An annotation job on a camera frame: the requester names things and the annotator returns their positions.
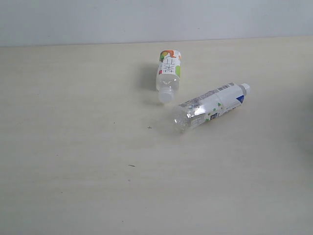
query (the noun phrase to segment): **plastic bottle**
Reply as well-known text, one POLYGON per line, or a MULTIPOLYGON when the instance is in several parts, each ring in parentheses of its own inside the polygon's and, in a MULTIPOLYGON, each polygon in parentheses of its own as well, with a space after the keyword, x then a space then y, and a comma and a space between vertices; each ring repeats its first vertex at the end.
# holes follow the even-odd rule
POLYGON ((179 89, 181 54, 177 50, 164 50, 161 52, 159 66, 156 74, 156 89, 158 98, 162 103, 174 100, 179 89))
POLYGON ((250 86, 246 83, 229 83, 177 105, 173 110, 175 129, 185 131, 215 119, 240 106, 249 92, 250 86))

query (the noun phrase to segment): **white table surface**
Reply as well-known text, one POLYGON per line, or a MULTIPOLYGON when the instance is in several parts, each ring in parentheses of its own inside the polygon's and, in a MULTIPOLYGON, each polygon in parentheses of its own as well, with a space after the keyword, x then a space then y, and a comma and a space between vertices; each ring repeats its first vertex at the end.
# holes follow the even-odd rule
POLYGON ((0 48, 0 108, 2 235, 312 234, 313 37, 0 48), (228 82, 241 107, 173 131, 175 104, 228 82))

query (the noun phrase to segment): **water bottle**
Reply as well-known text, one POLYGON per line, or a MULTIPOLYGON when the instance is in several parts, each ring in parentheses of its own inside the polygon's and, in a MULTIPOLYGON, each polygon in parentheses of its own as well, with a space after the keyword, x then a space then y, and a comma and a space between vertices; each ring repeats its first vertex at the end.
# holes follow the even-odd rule
POLYGON ((181 54, 177 50, 164 50, 161 52, 159 66, 156 74, 156 90, 162 103, 174 100, 179 89, 181 54))
POLYGON ((240 106, 249 92, 250 86, 246 83, 241 85, 228 83, 177 105, 173 109, 175 129, 179 131, 193 129, 204 122, 218 118, 240 106))

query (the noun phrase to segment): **white bottle cap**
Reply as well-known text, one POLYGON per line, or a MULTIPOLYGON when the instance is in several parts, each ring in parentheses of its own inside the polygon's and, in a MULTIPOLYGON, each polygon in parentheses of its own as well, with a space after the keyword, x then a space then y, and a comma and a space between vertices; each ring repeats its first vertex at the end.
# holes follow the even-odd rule
POLYGON ((241 85, 245 88, 246 94, 249 94, 250 93, 250 86, 247 83, 243 83, 241 85))
POLYGON ((174 91, 168 87, 162 87, 158 92, 158 99, 163 104, 167 104, 174 100, 174 91))

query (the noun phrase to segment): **orange graphic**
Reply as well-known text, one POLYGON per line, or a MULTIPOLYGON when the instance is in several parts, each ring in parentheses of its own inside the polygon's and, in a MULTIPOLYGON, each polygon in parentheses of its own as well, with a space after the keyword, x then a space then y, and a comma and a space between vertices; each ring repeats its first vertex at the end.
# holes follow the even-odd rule
POLYGON ((170 57, 171 58, 176 58, 176 56, 174 56, 174 51, 173 50, 164 50, 161 52, 161 55, 160 55, 160 61, 163 62, 164 58, 170 54, 170 57))

